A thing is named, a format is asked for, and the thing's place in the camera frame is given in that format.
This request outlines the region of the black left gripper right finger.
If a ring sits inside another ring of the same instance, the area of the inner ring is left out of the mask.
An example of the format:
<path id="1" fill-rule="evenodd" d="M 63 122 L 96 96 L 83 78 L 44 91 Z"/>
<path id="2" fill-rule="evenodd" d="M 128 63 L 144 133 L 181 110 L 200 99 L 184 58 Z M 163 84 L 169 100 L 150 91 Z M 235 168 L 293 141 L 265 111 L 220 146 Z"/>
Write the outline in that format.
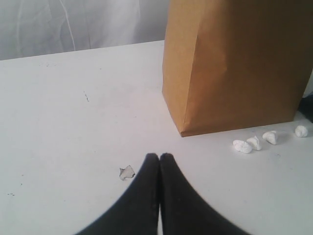
<path id="1" fill-rule="evenodd" d="M 174 156 L 159 159 L 161 176 L 161 220 L 165 235 L 246 235 L 227 220 L 193 189 Z"/>

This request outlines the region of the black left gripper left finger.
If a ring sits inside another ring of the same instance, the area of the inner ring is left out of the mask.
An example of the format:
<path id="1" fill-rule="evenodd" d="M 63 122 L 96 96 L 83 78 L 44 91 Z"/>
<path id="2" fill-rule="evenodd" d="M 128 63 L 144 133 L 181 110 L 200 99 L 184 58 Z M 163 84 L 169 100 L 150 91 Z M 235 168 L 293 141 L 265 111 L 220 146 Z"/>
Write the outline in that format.
<path id="1" fill-rule="evenodd" d="M 159 158 L 148 153 L 122 196 L 79 235 L 156 235 L 159 215 Z"/>

